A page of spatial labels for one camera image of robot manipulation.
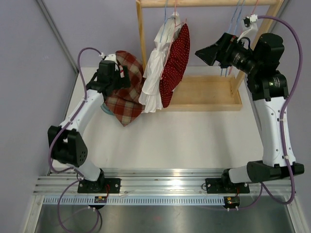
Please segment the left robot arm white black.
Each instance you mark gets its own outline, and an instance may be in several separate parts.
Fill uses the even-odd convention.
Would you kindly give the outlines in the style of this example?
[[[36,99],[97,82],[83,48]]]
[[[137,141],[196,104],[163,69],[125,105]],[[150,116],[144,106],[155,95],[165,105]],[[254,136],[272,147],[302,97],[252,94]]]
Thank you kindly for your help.
[[[51,166],[56,160],[74,169],[95,193],[105,188],[105,180],[100,178],[101,169],[88,159],[88,149],[83,133],[96,110],[115,90],[130,87],[129,70],[115,61],[101,60],[91,80],[85,84],[85,93],[76,108],[59,126],[48,129],[49,154]]]

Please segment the dark red dotted garment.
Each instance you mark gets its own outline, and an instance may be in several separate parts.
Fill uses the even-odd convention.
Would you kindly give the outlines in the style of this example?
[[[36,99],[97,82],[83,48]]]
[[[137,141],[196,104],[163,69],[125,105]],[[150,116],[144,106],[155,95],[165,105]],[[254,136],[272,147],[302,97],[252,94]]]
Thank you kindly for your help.
[[[164,68],[163,79],[160,80],[159,91],[162,107],[169,106],[175,88],[183,79],[190,54],[190,32],[187,24],[181,27],[178,37],[174,40],[170,56]]]

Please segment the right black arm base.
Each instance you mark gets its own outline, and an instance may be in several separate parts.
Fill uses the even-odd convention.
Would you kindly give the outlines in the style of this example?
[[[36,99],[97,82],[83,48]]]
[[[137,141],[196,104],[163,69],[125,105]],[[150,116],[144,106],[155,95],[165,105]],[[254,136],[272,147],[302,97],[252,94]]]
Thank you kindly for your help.
[[[245,183],[228,183],[221,178],[205,179],[208,194],[249,194],[250,188]]]

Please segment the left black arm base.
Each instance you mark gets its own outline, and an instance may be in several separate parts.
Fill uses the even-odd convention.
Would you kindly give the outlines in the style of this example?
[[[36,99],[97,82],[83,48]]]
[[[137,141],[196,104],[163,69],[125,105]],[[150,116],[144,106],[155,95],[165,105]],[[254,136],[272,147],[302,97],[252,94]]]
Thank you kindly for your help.
[[[121,179],[119,178],[105,178],[103,183],[100,183],[99,181],[91,182],[88,180],[82,180],[78,184],[77,192],[81,194],[118,194],[120,192],[120,187]]]

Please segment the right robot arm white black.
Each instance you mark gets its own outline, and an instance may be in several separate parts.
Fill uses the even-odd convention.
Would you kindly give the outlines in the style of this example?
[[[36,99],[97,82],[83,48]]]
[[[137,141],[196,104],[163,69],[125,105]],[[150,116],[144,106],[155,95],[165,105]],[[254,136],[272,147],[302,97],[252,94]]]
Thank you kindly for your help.
[[[254,49],[245,48],[244,40],[245,37],[224,33],[217,42],[195,53],[209,66],[219,62],[222,68],[232,66],[247,75],[247,87],[261,125],[263,157],[242,167],[225,169],[215,184],[227,193],[249,183],[280,180],[305,171],[290,151],[285,118],[289,91],[285,76],[277,70],[284,52],[283,39],[264,33]]]

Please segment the red plaid garment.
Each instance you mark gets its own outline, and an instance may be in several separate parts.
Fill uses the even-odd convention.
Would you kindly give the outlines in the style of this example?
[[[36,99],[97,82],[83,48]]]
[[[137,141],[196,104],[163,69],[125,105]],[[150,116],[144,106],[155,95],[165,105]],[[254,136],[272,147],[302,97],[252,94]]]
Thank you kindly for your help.
[[[127,66],[131,86],[114,91],[104,103],[121,125],[125,127],[144,110],[144,105],[138,101],[144,84],[143,65],[141,61],[127,51],[117,51],[116,57],[122,66]]]

